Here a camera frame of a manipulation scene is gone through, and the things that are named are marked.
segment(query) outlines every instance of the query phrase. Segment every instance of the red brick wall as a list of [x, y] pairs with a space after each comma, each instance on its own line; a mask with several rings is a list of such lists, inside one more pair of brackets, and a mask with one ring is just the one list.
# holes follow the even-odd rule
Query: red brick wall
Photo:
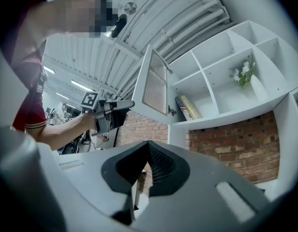
[[[167, 143], [167, 126], [129, 112], [119, 129], [116, 146], [143, 140]], [[273, 112], [226, 126], [190, 131], [186, 146], [188, 150], [223, 161], [254, 183], [278, 176], [279, 137]], [[140, 177], [139, 189], [148, 195], [152, 186], [148, 164], [145, 170], [147, 174]]]

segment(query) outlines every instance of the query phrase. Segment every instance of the flower vase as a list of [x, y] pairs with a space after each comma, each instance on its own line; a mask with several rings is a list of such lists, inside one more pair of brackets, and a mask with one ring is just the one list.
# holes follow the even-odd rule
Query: flower vase
[[269, 99], [269, 96], [268, 96], [263, 84], [254, 74], [251, 76], [250, 84], [251, 84], [252, 89], [254, 90], [254, 93], [259, 101], [264, 101], [266, 99]]

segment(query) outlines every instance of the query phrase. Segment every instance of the rolled paper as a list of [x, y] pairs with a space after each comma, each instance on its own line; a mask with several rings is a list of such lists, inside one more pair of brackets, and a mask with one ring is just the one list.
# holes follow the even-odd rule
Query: rolled paper
[[199, 119], [202, 118], [199, 111], [196, 109], [196, 107], [188, 100], [188, 98], [185, 95], [180, 96], [181, 101], [187, 108], [188, 113], [191, 115], [192, 119]]
[[180, 97], [177, 96], [177, 97], [175, 98], [175, 100], [176, 100], [178, 106], [180, 107], [180, 109], [181, 109], [181, 111], [182, 111], [184, 117], [186, 118], [186, 120], [187, 120], [187, 121], [192, 120], [191, 115], [190, 115], [189, 112], [187, 111], [187, 108], [186, 108], [186, 106], [183, 104], [183, 102], [181, 101]]

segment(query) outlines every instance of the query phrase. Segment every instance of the fluorescent light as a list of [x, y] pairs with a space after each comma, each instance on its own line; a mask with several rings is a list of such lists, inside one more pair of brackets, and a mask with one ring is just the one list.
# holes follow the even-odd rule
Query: fluorescent light
[[46, 66], [44, 66], [44, 69], [52, 74], [55, 74], [54, 70], [47, 68]]
[[66, 105], [68, 105], [68, 106], [70, 106], [70, 107], [72, 107], [72, 108], [76, 109], [74, 106], [71, 106], [71, 105], [69, 105], [69, 104], [66, 104]]
[[79, 83], [77, 83], [77, 82], [75, 82], [75, 81], [73, 81], [73, 80], [71, 80], [71, 82], [72, 82], [72, 84], [75, 84], [76, 86], [78, 86], [78, 87], [80, 87], [80, 88], [83, 88], [83, 89], [86, 90], [86, 91], [93, 91], [92, 89], [89, 89], [89, 88], [87, 88], [87, 87], [85, 87], [85, 86], [82, 86], [81, 84], [79, 84]]
[[[56, 94], [57, 94], [57, 95], [60, 95], [59, 93], [56, 93]], [[62, 96], [63, 98], [66, 98], [66, 99], [69, 100], [69, 98], [65, 97], [64, 95], [60, 95], [60, 96]]]

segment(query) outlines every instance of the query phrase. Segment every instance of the cabinet door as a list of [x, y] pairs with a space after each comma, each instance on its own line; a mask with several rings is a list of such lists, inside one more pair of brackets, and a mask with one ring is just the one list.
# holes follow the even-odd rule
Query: cabinet door
[[132, 97], [135, 102], [132, 110], [164, 124], [177, 122], [176, 94], [169, 87], [175, 74], [171, 73], [165, 60], [149, 45]]

